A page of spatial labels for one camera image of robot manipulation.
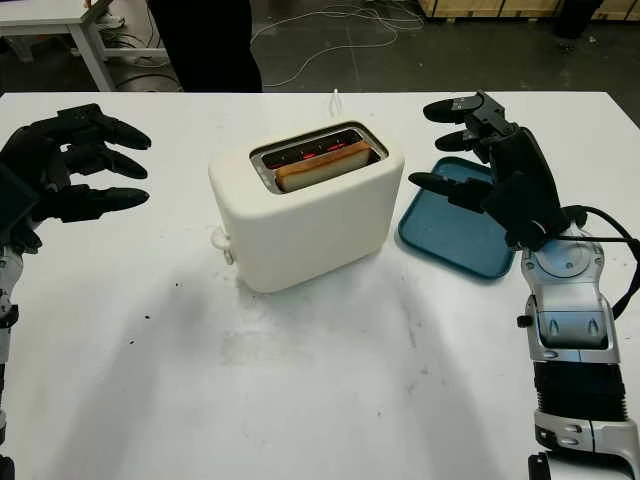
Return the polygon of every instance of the white toaster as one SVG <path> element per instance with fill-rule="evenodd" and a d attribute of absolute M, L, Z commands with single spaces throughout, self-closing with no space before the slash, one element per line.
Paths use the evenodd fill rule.
<path fill-rule="evenodd" d="M 387 137 L 357 120 L 283 137 L 209 165 L 224 223 L 212 241 L 229 263 L 237 262 L 244 282 L 265 293 L 377 251 L 389 231 L 404 165 Z M 286 193 L 276 182 L 276 168 L 360 140 L 371 147 L 365 166 Z"/>

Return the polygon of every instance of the white table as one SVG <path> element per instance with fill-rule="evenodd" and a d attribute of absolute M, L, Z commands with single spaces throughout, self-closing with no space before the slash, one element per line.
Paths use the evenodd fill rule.
<path fill-rule="evenodd" d="M 114 90 L 104 60 L 125 55 L 166 56 L 157 48 L 105 48 L 94 21 L 113 0 L 94 0 L 90 9 L 82 0 L 15 0 L 0 2 L 0 36 L 69 33 L 100 91 Z"/>
<path fill-rule="evenodd" d="M 209 244 L 220 223 L 207 164 L 278 127 L 328 118 L 329 95 L 16 94 L 0 144 L 56 109 L 99 102 L 147 132 L 138 209 L 40 230 L 15 291 L 7 443 L 20 479 L 524 479 L 536 407 L 515 326 L 519 268 L 473 280 L 414 256 L 393 232 L 450 128 L 421 108 L 446 94 L 348 94 L 406 154 L 379 254 L 258 295 Z M 498 93 L 535 132 L 565 204 L 597 205 L 638 234 L 640 132 L 604 93 Z M 594 234 L 610 233 L 593 222 Z M 603 291 L 633 261 L 607 246 Z M 629 413 L 640 418 L 640 300 L 619 320 Z"/>

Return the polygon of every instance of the wooden crate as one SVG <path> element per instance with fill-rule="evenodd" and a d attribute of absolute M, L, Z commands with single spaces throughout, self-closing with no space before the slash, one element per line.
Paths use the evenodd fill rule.
<path fill-rule="evenodd" d="M 502 0 L 437 0 L 434 17 L 497 17 Z"/>
<path fill-rule="evenodd" d="M 624 20 L 631 5 L 633 5 L 633 0 L 604 0 L 591 18 L 594 20 Z"/>
<path fill-rule="evenodd" d="M 419 0 L 427 17 L 553 17 L 563 0 Z M 640 0 L 604 0 L 594 20 L 640 21 Z"/>
<path fill-rule="evenodd" d="M 433 16 L 433 6 L 435 2 L 433 0 L 418 0 L 420 6 L 422 7 L 422 11 L 427 17 Z"/>
<path fill-rule="evenodd" d="M 505 0 L 501 17 L 553 17 L 559 0 Z"/>
<path fill-rule="evenodd" d="M 629 16 L 627 20 L 632 20 L 634 22 L 640 21 L 640 0 L 636 0 L 636 4 L 633 6 L 631 11 L 629 12 Z"/>

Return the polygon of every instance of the concrete floor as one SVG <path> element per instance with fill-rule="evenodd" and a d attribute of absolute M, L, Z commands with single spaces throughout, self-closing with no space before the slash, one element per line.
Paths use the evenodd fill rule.
<path fill-rule="evenodd" d="M 255 29 L 320 9 L 327 0 L 269 0 L 254 5 Z M 377 5 L 385 16 L 403 16 Z M 402 5 L 413 8 L 410 2 Z M 382 43 L 392 34 L 361 18 L 308 17 L 265 32 L 253 51 L 265 84 L 293 75 L 304 60 L 323 48 Z M 0 90 L 90 91 L 95 87 L 79 58 L 64 41 L 35 48 L 36 61 L 21 64 L 0 53 Z M 110 62 L 114 79 L 140 73 L 172 74 L 170 67 L 149 69 Z M 469 91 L 604 90 L 640 126 L 640 25 L 593 23 L 581 39 L 555 37 L 552 23 L 526 20 L 427 21 L 419 31 L 401 32 L 382 48 L 344 48 L 310 63 L 294 81 L 266 91 Z M 174 91 L 167 79 L 132 82 L 123 90 Z"/>

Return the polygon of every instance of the blue tray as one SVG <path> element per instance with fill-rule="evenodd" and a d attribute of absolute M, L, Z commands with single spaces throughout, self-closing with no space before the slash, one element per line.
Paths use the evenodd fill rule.
<path fill-rule="evenodd" d="M 488 168 L 456 157 L 441 159 L 433 173 L 458 181 L 491 181 Z M 407 245 L 483 278 L 502 277 L 513 262 L 505 230 L 494 219 L 426 190 L 418 192 L 400 220 L 398 234 Z"/>

